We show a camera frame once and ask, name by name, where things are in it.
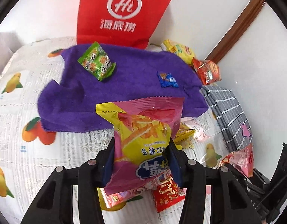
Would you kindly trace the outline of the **yellow orange snack packet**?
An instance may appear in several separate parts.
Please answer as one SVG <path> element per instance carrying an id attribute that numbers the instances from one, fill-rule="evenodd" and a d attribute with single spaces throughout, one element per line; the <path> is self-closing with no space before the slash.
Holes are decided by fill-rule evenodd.
<path id="1" fill-rule="evenodd" d="M 178 150 L 182 150 L 183 149 L 183 147 L 182 147 L 183 141 L 188 139 L 195 132 L 196 132 L 195 129 L 190 128 L 189 126 L 185 125 L 184 123 L 181 123 L 180 127 L 178 129 L 178 132 L 177 132 L 176 136 L 173 139 L 176 148 Z"/>

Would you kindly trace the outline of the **pink strawberry snack packet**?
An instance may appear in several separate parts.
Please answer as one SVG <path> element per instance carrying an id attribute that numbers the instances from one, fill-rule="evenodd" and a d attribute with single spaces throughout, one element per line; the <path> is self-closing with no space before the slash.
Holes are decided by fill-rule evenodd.
<path id="1" fill-rule="evenodd" d="M 127 202 L 142 199 L 143 192 L 154 190 L 156 187 L 156 182 L 151 181 L 142 187 L 110 195 L 107 195 L 103 188 L 98 188 L 97 190 L 102 210 L 115 211 L 120 207 L 124 207 Z"/>

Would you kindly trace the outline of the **pink silver striped packet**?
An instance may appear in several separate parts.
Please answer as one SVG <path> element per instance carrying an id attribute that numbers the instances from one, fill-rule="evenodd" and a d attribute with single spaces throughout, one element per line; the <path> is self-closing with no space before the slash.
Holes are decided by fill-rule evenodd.
<path id="1" fill-rule="evenodd" d="M 244 149 L 231 152 L 222 159 L 218 166 L 224 166 L 227 163 L 247 178 L 252 177 L 254 169 L 253 144 L 250 143 Z"/>

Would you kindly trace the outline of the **pink yellow chips bag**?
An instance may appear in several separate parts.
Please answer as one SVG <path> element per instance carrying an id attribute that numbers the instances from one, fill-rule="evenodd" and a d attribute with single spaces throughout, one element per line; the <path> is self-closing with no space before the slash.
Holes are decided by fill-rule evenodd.
<path id="1" fill-rule="evenodd" d="M 168 169 L 163 152 L 179 128 L 184 98 L 149 97 L 101 103 L 95 112 L 114 128 L 107 195 L 142 188 Z"/>

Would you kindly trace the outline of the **blue chocolate chip cookie packet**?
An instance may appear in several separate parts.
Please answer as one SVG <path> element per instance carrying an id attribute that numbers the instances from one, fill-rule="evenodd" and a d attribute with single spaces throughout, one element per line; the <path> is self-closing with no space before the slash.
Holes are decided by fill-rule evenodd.
<path id="1" fill-rule="evenodd" d="M 167 87 L 178 88 L 178 83 L 176 82 L 176 79 L 172 76 L 171 73 L 157 72 L 157 76 L 162 88 Z"/>

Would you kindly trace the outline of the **green snack packet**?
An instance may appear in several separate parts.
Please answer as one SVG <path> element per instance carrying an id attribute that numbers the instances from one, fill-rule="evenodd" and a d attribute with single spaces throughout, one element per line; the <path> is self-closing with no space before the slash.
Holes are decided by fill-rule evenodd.
<path id="1" fill-rule="evenodd" d="M 110 77 L 116 68 L 116 63 L 110 60 L 97 41 L 85 51 L 78 62 L 100 82 Z"/>

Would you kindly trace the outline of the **red gold snack packet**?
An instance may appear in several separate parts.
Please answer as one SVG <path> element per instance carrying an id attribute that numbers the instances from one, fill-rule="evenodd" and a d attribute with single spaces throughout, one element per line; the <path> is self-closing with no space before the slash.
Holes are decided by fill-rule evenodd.
<path id="1" fill-rule="evenodd" d="M 152 194 L 158 213 L 185 199 L 185 193 L 178 187 L 172 176 L 152 190 Z"/>

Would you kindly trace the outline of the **grey checked cushion with star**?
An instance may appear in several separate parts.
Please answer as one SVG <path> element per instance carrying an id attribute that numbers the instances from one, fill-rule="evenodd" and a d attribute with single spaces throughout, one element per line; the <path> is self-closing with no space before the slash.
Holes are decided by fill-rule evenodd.
<path id="1" fill-rule="evenodd" d="M 232 90 L 204 85 L 201 93 L 218 122 L 229 151 L 239 151 L 248 146 L 252 142 L 251 126 Z"/>

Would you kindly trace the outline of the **purple towel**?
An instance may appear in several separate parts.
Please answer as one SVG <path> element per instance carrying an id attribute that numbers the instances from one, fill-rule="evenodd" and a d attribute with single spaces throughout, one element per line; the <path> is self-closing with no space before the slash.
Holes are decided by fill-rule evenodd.
<path id="1" fill-rule="evenodd" d="M 170 52 L 150 52 L 136 48 L 102 45 L 116 63 L 113 74 L 98 81 L 78 59 L 88 45 L 64 50 L 61 81 L 51 81 L 38 98 L 38 112 L 46 131 L 85 133 L 110 128 L 111 124 L 96 114 L 97 104 L 148 97 L 184 98 L 184 117 L 199 117 L 208 110 L 200 93 L 202 83 L 193 70 Z M 171 73 L 178 88 L 162 88 L 157 76 Z"/>

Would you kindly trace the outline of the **orange Lays chips bag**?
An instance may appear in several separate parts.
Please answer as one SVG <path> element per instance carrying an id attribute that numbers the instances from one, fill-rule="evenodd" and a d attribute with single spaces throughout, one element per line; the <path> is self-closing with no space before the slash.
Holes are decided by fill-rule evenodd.
<path id="1" fill-rule="evenodd" d="M 211 60 L 192 59 L 192 66 L 203 85 L 221 81 L 220 68 Z"/>

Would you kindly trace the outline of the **yellow Lays chips bag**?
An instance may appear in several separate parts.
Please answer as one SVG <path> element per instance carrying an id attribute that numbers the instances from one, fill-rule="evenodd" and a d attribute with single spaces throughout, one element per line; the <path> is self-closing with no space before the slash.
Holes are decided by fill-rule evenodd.
<path id="1" fill-rule="evenodd" d="M 195 58 L 195 53 L 190 47 L 170 39 L 163 41 L 161 43 L 161 48 L 166 52 L 171 52 L 180 57 L 188 65 L 191 65 L 192 60 Z"/>

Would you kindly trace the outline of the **red paper shopping bag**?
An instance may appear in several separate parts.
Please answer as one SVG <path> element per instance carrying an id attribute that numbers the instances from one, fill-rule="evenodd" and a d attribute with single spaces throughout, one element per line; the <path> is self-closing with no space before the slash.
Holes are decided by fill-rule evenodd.
<path id="1" fill-rule="evenodd" d="M 171 0 L 80 0 L 77 43 L 145 49 Z"/>

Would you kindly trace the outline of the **brown wooden door frame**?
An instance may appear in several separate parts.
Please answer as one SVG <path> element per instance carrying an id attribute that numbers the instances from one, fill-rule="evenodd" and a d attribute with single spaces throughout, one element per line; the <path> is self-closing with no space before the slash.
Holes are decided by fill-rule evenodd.
<path id="1" fill-rule="evenodd" d="M 230 29 L 206 57 L 206 60 L 212 60 L 216 64 L 220 62 L 251 26 L 265 3 L 265 0 L 250 0 Z"/>

